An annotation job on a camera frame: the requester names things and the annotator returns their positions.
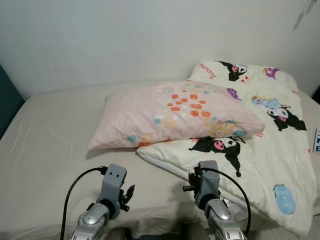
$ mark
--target folded blanket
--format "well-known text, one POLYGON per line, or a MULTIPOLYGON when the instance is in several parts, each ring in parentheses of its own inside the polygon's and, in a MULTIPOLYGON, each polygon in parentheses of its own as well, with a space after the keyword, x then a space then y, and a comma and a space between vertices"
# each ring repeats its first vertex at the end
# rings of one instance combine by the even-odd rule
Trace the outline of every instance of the folded blanket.
MULTIPOLYGON (((312 224, 316 178, 294 79, 278 68, 211 61, 197 65, 189 80, 225 87, 265 123, 265 130, 246 139, 161 142, 140 147, 138 154, 184 179, 199 161, 215 160, 220 171, 243 187, 254 213, 306 236, 312 224)), ((228 179, 221 177, 220 190, 223 197, 246 206, 228 179)))

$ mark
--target pink pillow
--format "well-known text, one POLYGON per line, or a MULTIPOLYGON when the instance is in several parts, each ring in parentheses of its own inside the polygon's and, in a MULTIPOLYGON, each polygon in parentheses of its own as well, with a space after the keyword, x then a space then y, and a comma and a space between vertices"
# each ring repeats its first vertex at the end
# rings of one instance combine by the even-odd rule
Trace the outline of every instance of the pink pillow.
POLYGON ((264 123, 220 86, 165 82, 106 99, 89 149, 146 146, 173 139, 246 137, 264 123))

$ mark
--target wall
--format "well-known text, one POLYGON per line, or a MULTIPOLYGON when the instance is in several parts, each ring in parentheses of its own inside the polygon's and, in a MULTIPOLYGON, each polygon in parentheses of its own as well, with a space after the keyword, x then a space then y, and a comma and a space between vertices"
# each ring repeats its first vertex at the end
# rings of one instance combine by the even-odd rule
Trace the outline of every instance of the wall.
POLYGON ((311 95, 320 79, 320 3, 304 0, 3 0, 0 64, 25 96, 187 77, 201 60, 275 66, 311 95))

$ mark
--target mattress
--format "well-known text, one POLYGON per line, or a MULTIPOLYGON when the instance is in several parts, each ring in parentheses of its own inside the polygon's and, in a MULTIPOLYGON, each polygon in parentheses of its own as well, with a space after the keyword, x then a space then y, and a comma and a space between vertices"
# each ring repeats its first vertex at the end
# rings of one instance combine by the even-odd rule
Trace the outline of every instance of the mattress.
MULTIPOLYGON (((88 151, 88 142, 102 113, 105 97, 116 90, 152 81, 85 87, 31 97, 0 141, 0 238, 57 239, 63 205, 73 180, 85 170, 115 163, 127 169, 123 189, 135 184, 129 212, 109 222, 107 229, 128 227, 134 238, 174 232, 181 223, 205 225, 186 182, 149 164, 135 148, 88 151)), ((319 105, 300 93, 304 120, 313 142, 320 126, 319 105)), ((319 155, 312 153, 319 184, 319 155)), ((75 186, 68 204, 66 232, 98 198, 103 176, 90 173, 75 186)), ((320 213, 320 186, 314 214, 320 213)))

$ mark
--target pillowcase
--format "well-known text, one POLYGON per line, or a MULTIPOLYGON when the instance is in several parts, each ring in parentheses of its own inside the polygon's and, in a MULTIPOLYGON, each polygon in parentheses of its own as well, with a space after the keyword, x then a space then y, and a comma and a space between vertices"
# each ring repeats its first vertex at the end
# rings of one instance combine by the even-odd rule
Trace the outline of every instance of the pillowcase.
POLYGON ((106 99, 88 148, 141 147, 173 139, 246 137, 264 123, 223 87, 164 82, 106 99))

